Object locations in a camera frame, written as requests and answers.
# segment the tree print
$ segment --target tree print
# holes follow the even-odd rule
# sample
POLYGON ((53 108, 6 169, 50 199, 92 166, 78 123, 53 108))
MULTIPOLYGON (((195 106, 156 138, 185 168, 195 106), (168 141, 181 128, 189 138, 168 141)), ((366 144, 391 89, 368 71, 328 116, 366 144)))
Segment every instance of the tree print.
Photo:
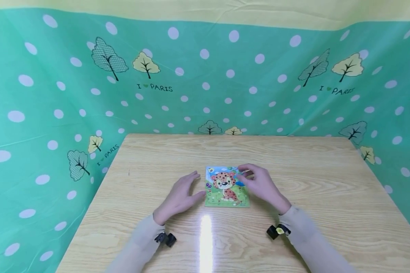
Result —
POLYGON ((222 133, 222 128, 219 127, 214 121, 207 121, 205 124, 200 126, 198 129, 199 133, 215 135, 222 133))
POLYGON ((367 125, 366 121, 359 121, 358 123, 351 124, 341 129, 339 134, 347 137, 353 143, 358 145, 363 140, 367 125))
POLYGON ((345 76, 355 77, 363 73, 364 67, 361 66, 361 61, 362 59, 360 58, 359 53, 352 54, 351 57, 335 64, 331 71, 342 75, 339 81, 339 83, 341 83, 345 76))
POLYGON ((154 63, 150 57, 148 57, 144 52, 140 52, 138 57, 132 62, 135 70, 139 72, 147 73, 147 77, 150 78, 149 73, 159 73, 159 67, 154 63))
POLYGON ((330 55, 330 49, 325 50, 322 55, 317 58, 313 63, 311 63, 303 72, 299 75, 298 80, 305 80, 302 87, 307 85, 309 78, 317 77, 326 72, 328 67, 328 56, 330 55))
POLYGON ((239 128, 236 126, 229 128, 228 130, 225 131, 226 135, 241 135, 243 134, 242 131, 240 131, 239 128))
POLYGON ((103 138, 98 137, 95 135, 90 136, 90 144, 88 144, 88 152, 93 153, 96 150, 99 150, 101 152, 102 150, 100 149, 100 145, 102 144, 103 138))
POLYGON ((74 181, 81 179, 84 173, 90 175, 90 172, 87 171, 88 155, 86 153, 79 152, 78 150, 69 151, 67 158, 70 164, 70 177, 73 178, 74 181))
POLYGON ((360 150, 364 161, 375 164, 374 149, 372 147, 361 146, 360 150))
POLYGON ((125 72, 129 69, 126 66, 125 60, 118 57, 114 49, 107 45, 100 37, 96 38, 96 45, 92 50, 91 57, 96 66, 105 71, 112 72, 116 81, 118 81, 118 77, 115 73, 125 72))

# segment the right hand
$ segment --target right hand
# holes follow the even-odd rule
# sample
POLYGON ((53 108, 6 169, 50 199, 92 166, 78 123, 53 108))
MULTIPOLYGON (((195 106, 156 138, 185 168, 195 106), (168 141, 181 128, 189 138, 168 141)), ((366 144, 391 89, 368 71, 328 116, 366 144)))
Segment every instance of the right hand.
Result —
POLYGON ((238 170, 242 172, 242 175, 238 174, 237 178, 245 184, 249 192, 270 203, 280 215, 290 209, 292 204, 275 186, 268 170, 254 164, 240 165, 238 170))

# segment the hand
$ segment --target hand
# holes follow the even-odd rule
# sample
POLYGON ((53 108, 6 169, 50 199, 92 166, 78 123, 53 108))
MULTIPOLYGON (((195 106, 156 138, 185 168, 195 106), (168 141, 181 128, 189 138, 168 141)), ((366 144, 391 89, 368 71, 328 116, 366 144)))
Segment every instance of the hand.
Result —
POLYGON ((191 184, 199 177, 199 173, 194 171, 179 178, 164 202, 153 212, 153 219, 157 224, 164 225, 171 216, 185 212, 205 198, 205 190, 193 196, 189 193, 191 184))
POLYGON ((254 164, 243 164, 238 167, 243 175, 237 178, 246 185, 249 192, 274 206, 280 215, 285 214, 292 204, 278 190, 268 170, 254 164))

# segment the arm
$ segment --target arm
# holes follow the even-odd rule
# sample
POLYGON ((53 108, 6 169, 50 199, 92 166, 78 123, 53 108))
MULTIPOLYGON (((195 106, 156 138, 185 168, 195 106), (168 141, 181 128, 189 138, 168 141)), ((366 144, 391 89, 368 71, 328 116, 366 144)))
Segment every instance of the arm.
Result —
POLYGON ((179 178, 158 209, 138 223, 128 243, 105 273, 139 273, 142 271, 144 265, 150 261, 159 247, 155 238, 164 232, 165 222, 171 216, 185 212, 204 199, 205 191, 193 196, 188 193, 193 181, 199 177, 200 175, 195 171, 179 178))
POLYGON ((354 268, 322 236, 303 210, 292 206, 280 193, 269 172, 254 164, 240 165, 237 178, 249 192, 269 202, 280 214, 280 221, 291 233, 293 247, 302 256, 311 273, 354 273, 354 268))

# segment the yellow fabric border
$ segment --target yellow fabric border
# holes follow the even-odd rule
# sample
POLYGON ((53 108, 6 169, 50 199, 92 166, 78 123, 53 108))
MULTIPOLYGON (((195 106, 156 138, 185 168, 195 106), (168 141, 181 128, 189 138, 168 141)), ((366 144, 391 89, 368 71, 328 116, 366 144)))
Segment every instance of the yellow fabric border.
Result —
POLYGON ((410 20, 410 0, 0 0, 3 8, 317 30, 364 21, 410 20))

